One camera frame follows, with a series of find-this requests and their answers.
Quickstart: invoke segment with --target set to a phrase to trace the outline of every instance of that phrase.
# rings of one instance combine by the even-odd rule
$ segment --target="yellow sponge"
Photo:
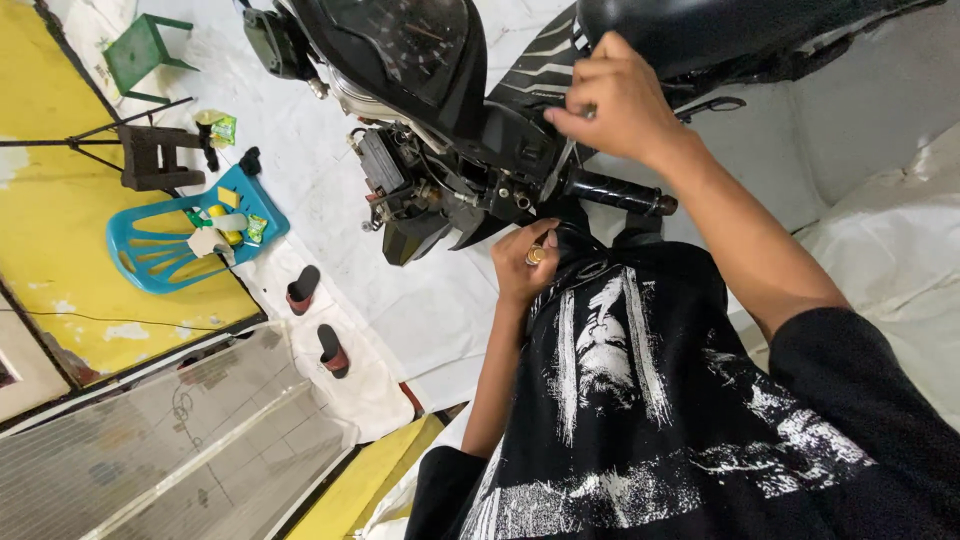
[[[231,208],[240,208],[240,195],[237,195],[235,191],[230,191],[225,187],[217,187],[217,199],[220,199],[221,203]]]

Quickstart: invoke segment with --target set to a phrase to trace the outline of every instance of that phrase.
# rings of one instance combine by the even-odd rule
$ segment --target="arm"
[[[460,447],[466,454],[489,458],[503,436],[510,414],[527,310],[540,291],[553,280],[560,260],[557,236],[553,232],[558,224],[555,219],[541,219],[507,234],[491,249],[500,297],[493,313],[493,328],[473,398],[473,411],[467,420],[464,442]],[[525,262],[527,251],[547,232],[549,235],[543,243],[546,258],[537,266],[528,265]]]
[[[567,110],[548,110],[547,120],[601,152],[659,172],[768,341],[803,311],[848,306],[816,260],[676,119],[657,74],[622,37],[607,33],[589,60],[577,62],[573,76]],[[575,113],[586,104],[596,106],[592,119]]]

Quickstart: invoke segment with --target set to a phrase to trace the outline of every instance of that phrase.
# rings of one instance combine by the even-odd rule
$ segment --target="hand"
[[[587,119],[579,112],[589,104],[596,114]],[[566,110],[543,116],[578,142],[661,173],[677,150],[696,140],[667,105],[653,68],[616,32],[604,34],[590,59],[574,65]]]
[[[526,309],[553,280],[560,262],[557,234],[553,231],[558,225],[559,219],[541,219],[523,229],[511,231],[493,244],[490,255],[500,284],[500,303]],[[542,244],[546,257],[536,266],[527,264],[530,246],[544,233],[547,233]]]

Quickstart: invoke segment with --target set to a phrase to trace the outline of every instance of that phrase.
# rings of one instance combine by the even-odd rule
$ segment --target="dark stool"
[[[124,169],[120,175],[122,186],[149,191],[205,182],[203,171],[177,165],[178,147],[203,147],[199,135],[177,128],[117,126],[117,136],[124,149]]]

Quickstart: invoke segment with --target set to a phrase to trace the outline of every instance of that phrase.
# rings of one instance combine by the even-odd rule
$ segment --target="motorcycle battery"
[[[369,130],[357,144],[363,153],[360,167],[367,175],[370,191],[382,197],[410,182],[409,172],[390,136],[383,130]]]

